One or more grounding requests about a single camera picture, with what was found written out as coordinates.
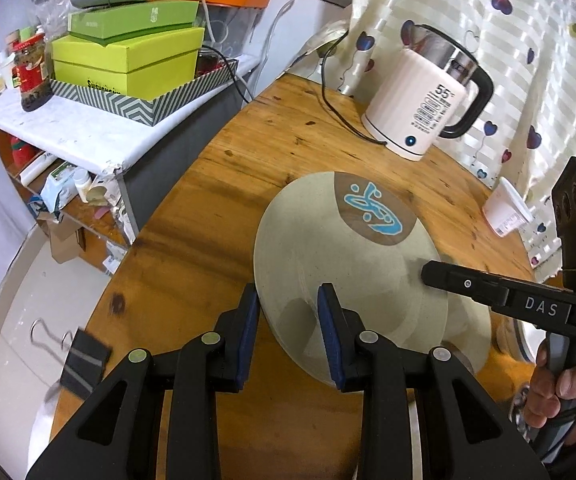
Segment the person's right hand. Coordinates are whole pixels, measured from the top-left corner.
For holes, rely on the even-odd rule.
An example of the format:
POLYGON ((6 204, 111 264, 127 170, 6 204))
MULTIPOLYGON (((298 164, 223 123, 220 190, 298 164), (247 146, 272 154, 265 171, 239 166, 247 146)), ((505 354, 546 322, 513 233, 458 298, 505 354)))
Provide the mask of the person's right hand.
MULTIPOLYGON (((538 348, 536 367, 530 380, 530 390, 523 417, 533 428, 542 428, 558 415, 563 400, 576 400, 576 367, 565 370, 558 378, 547 368, 547 344, 543 341, 538 348)), ((576 426, 568 435, 568 445, 576 443, 576 426)))

